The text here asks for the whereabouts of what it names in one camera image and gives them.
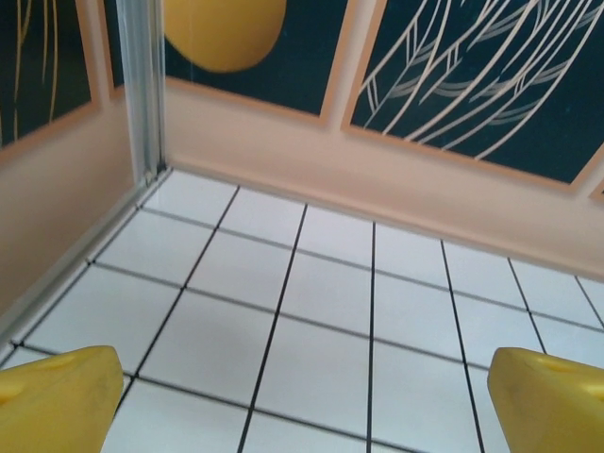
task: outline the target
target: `peach wall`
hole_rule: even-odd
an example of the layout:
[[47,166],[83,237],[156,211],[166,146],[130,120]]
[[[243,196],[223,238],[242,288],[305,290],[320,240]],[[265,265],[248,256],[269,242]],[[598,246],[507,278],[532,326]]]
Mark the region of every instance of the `peach wall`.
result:
[[356,11],[326,128],[169,86],[169,162],[604,278],[602,162],[569,194],[340,130],[374,5]]
[[0,314],[133,187],[126,105],[109,100],[96,0],[100,109],[0,167]]

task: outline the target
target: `painted mural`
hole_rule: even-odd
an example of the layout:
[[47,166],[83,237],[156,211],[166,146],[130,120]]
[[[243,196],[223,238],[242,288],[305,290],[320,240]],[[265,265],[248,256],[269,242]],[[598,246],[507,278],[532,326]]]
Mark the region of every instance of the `painted mural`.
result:
[[166,0],[166,75],[318,116],[348,3]]
[[604,0],[377,8],[353,128],[562,184],[604,143]]
[[78,3],[0,2],[0,160],[92,101]]

